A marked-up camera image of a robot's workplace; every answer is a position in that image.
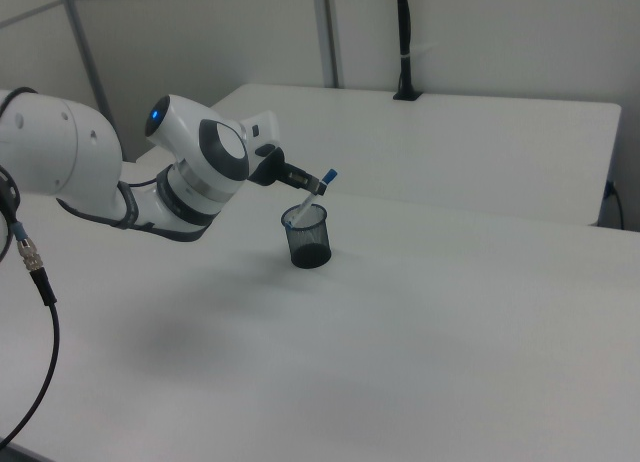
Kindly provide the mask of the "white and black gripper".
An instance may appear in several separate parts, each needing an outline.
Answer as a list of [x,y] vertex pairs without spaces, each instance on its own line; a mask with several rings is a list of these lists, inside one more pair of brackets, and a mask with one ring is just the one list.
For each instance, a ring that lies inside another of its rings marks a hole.
[[246,148],[249,175],[248,180],[260,186],[273,184],[284,167],[284,183],[295,189],[326,193],[328,185],[303,169],[286,163],[280,147],[280,128],[274,112],[267,110],[241,121],[243,141]]

